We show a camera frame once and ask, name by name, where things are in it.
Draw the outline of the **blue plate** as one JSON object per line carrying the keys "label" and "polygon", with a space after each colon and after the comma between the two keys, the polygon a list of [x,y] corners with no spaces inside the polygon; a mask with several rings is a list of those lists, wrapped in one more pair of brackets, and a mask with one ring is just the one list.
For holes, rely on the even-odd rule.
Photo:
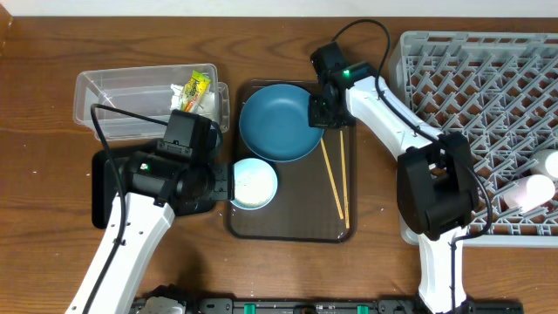
{"label": "blue plate", "polygon": [[309,123],[310,93],[289,84],[265,86],[244,103],[240,134],[250,151],[274,162],[300,160],[320,143],[324,130]]}

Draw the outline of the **light blue rice bowl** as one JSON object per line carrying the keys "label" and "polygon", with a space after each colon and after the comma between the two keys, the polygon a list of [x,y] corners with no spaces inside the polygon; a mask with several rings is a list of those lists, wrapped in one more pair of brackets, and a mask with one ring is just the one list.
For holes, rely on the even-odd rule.
{"label": "light blue rice bowl", "polygon": [[276,171],[265,160],[247,158],[234,164],[234,199],[240,209],[257,210],[275,197],[278,189]]}

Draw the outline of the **white tissue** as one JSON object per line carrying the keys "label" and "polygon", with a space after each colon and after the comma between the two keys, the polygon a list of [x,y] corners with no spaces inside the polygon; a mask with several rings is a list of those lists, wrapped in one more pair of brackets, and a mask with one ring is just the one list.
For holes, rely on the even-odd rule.
{"label": "white tissue", "polygon": [[[183,90],[181,85],[171,84],[170,88],[173,92],[173,96],[171,98],[171,105],[170,109],[180,109],[180,94]],[[206,92],[204,96],[201,98],[201,101],[194,105],[193,108],[189,110],[190,113],[196,113],[199,115],[209,115],[213,114],[216,108],[215,104],[215,95],[213,92]]]}

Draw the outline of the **yellow snack wrapper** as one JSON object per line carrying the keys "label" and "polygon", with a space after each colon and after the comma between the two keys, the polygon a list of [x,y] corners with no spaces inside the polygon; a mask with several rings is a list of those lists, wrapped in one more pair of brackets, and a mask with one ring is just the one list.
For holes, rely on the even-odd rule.
{"label": "yellow snack wrapper", "polygon": [[192,113],[200,104],[211,82],[212,80],[208,75],[193,71],[191,79],[184,85],[180,94],[181,111]]}

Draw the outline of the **white cup green inside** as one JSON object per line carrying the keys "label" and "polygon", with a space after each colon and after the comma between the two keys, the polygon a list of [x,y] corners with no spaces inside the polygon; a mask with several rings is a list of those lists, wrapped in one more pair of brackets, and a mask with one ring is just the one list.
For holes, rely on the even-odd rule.
{"label": "white cup green inside", "polygon": [[532,174],[542,174],[552,181],[558,179],[558,151],[554,149],[543,149],[534,153],[531,160],[536,164],[530,168]]}

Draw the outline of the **white cup pink inside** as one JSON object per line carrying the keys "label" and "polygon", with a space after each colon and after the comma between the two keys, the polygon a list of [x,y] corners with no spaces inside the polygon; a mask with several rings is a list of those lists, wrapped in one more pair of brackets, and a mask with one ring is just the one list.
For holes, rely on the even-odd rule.
{"label": "white cup pink inside", "polygon": [[504,194],[504,201],[510,208],[526,213],[550,201],[554,195],[553,181],[543,174],[533,174],[515,181]]}

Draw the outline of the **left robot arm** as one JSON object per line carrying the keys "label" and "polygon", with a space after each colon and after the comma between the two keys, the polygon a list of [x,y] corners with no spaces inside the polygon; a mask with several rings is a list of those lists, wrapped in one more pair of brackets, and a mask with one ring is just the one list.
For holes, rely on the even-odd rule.
{"label": "left robot arm", "polygon": [[211,210],[234,196],[232,165],[137,152],[116,170],[118,192],[105,234],[70,313],[126,313],[174,218]]}

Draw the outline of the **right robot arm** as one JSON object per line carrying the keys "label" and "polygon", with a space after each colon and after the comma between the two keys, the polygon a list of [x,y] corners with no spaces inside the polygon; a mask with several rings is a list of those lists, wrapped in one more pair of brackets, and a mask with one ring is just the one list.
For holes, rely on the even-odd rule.
{"label": "right robot arm", "polygon": [[310,125],[360,120],[397,162],[399,214],[418,237],[419,300],[430,313],[466,312],[461,240],[479,204],[466,138],[425,123],[366,62],[315,59],[312,65],[323,91],[310,99]]}

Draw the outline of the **grey dishwasher rack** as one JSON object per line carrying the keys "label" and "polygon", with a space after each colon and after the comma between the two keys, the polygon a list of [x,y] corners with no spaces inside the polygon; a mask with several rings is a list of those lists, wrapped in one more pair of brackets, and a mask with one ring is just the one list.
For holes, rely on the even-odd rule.
{"label": "grey dishwasher rack", "polygon": [[467,245],[556,247],[556,199],[522,214],[503,195],[531,174],[534,153],[557,148],[557,36],[407,31],[389,72],[391,90],[421,119],[468,138],[493,225]]}

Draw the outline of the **right wooden chopstick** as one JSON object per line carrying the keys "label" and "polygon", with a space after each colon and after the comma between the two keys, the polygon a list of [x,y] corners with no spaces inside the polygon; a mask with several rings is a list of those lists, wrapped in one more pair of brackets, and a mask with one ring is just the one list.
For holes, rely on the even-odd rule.
{"label": "right wooden chopstick", "polygon": [[348,196],[348,184],[347,184],[347,173],[346,173],[346,159],[345,159],[345,149],[344,149],[344,132],[340,133],[340,154],[341,154],[341,164],[342,164],[342,180],[343,180],[343,193],[344,193],[344,221],[345,227],[350,228],[350,212],[349,212],[349,196]]}

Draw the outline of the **wooden chopstick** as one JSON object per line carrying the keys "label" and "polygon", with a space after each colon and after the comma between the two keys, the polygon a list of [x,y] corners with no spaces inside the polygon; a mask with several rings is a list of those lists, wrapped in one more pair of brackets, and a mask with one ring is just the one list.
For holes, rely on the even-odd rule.
{"label": "wooden chopstick", "polygon": [[341,164],[342,164],[342,180],[343,180],[343,193],[344,193],[344,221],[345,227],[350,228],[350,212],[349,212],[349,196],[348,196],[348,184],[347,184],[347,173],[346,173],[346,159],[345,159],[345,149],[344,149],[344,132],[340,133],[340,154],[341,154]]}
{"label": "wooden chopstick", "polygon": [[329,155],[327,153],[327,149],[326,149],[323,138],[320,139],[320,145],[321,145],[322,152],[323,152],[323,159],[324,159],[324,162],[325,162],[326,170],[327,170],[327,173],[328,173],[328,176],[329,176],[330,186],[331,186],[331,190],[332,190],[332,193],[333,193],[334,201],[335,201],[335,204],[337,206],[337,212],[338,212],[340,220],[344,220],[344,212],[341,208],[341,202],[340,202],[338,192],[337,192],[337,185],[335,183],[335,179],[334,179],[334,176],[333,176],[333,173],[332,173],[332,169],[331,169],[331,166],[330,166]]}

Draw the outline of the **black tray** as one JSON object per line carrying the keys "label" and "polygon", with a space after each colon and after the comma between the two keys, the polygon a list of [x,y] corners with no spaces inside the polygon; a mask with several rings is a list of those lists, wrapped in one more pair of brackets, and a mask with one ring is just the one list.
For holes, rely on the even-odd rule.
{"label": "black tray", "polygon": [[[136,151],[153,153],[156,140],[138,145],[112,148],[115,159],[129,157]],[[92,157],[92,225],[97,229],[105,229],[112,210],[112,201],[117,193],[116,182],[105,152],[100,150]],[[173,205],[177,217],[197,215],[210,212],[216,201],[182,202]]]}

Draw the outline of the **brown serving tray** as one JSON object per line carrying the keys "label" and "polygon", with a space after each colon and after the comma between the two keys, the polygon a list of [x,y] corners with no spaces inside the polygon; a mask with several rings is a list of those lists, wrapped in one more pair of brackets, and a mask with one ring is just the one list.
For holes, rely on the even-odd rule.
{"label": "brown serving tray", "polygon": [[257,210],[230,204],[226,226],[231,234],[243,239],[295,242],[340,243],[350,238],[357,227],[356,130],[347,126],[325,130],[323,140],[344,212],[340,130],[344,132],[349,229],[339,218],[319,143],[300,160],[269,162],[278,176],[275,197]]}

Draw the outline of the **clear plastic bin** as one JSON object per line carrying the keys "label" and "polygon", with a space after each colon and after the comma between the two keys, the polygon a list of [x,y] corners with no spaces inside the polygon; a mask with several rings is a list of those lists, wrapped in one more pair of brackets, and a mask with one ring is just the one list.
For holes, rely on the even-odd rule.
{"label": "clear plastic bin", "polygon": [[201,115],[217,122],[225,133],[229,129],[230,105],[228,86],[218,79],[212,64],[158,65],[81,72],[77,76],[73,101],[76,124],[94,128],[91,105],[101,104],[168,121],[171,113],[170,85],[184,85],[193,71],[208,75],[212,82],[207,92],[215,95],[213,114]]}

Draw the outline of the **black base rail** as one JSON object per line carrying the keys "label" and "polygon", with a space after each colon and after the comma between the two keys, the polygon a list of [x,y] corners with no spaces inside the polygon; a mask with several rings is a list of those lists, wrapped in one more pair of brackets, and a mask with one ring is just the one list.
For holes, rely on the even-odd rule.
{"label": "black base rail", "polygon": [[132,302],[131,313],[184,314],[419,314],[428,309],[417,298],[381,300],[237,299],[230,295],[188,295],[161,285]]}

